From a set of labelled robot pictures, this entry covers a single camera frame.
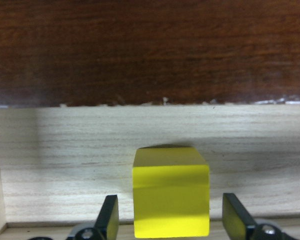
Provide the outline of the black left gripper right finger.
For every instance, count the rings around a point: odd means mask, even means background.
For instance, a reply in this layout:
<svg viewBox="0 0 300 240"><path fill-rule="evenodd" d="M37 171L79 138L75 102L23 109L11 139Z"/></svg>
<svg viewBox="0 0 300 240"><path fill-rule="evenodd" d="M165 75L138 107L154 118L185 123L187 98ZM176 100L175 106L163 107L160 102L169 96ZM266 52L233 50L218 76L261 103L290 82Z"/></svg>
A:
<svg viewBox="0 0 300 240"><path fill-rule="evenodd" d="M249 240L256 221L234 193L222 195L222 224L230 240Z"/></svg>

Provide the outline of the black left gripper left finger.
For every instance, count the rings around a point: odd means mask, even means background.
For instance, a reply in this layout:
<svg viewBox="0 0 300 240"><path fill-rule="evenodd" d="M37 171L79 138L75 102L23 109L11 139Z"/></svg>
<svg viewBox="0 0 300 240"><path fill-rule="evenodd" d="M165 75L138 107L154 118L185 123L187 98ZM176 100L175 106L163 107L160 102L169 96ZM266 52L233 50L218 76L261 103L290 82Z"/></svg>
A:
<svg viewBox="0 0 300 240"><path fill-rule="evenodd" d="M94 224L97 240L116 240L119 230L117 195L107 195Z"/></svg>

